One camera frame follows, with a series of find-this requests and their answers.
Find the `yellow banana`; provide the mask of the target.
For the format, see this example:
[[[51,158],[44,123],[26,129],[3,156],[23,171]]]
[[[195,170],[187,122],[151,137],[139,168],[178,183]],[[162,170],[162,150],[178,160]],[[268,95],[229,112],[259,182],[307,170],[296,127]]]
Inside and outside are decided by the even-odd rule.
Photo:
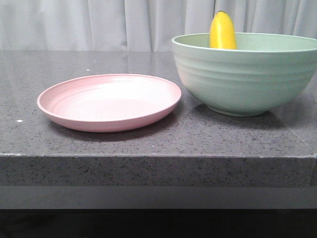
[[[224,11],[217,12],[211,22],[209,47],[228,50],[237,49],[233,21]]]

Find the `pink plate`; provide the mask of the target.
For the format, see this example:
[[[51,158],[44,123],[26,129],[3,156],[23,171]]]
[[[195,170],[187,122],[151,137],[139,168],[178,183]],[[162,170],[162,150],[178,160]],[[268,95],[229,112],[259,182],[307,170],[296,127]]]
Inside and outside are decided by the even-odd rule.
[[[38,107],[53,122],[79,131],[118,132],[152,124],[173,111],[181,89],[140,74],[71,79],[43,91]]]

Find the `green bowl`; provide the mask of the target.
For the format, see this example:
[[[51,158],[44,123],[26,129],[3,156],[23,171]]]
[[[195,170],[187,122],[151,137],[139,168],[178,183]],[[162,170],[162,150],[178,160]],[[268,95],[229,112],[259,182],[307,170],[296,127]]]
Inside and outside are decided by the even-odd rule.
[[[316,39],[264,33],[235,37],[235,50],[210,48],[207,33],[172,39],[184,87],[213,111],[262,114],[296,98],[316,72]]]

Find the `white curtain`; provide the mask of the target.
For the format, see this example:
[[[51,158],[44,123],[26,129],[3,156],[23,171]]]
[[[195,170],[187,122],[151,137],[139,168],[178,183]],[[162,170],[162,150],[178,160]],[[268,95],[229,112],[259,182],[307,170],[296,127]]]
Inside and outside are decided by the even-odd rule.
[[[218,11],[237,32],[317,36],[314,0],[3,0],[2,50],[167,52]]]

